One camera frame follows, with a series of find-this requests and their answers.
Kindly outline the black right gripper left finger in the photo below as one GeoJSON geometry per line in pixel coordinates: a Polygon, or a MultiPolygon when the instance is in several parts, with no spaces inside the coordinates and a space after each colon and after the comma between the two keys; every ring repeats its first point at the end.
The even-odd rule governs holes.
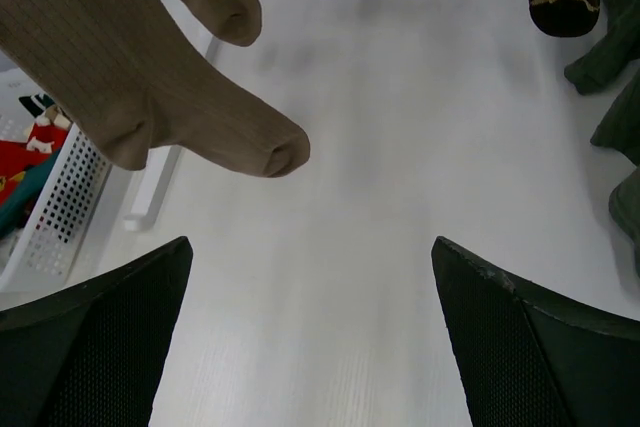
{"type": "Polygon", "coordinates": [[[2,311],[2,425],[148,425],[192,259],[178,237],[2,311]]]}

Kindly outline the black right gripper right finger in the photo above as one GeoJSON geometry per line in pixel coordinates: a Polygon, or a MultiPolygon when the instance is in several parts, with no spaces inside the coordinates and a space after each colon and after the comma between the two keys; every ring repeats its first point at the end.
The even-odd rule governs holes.
{"type": "Polygon", "coordinates": [[[475,426],[636,426],[639,323],[438,237],[439,301],[475,426]]]}

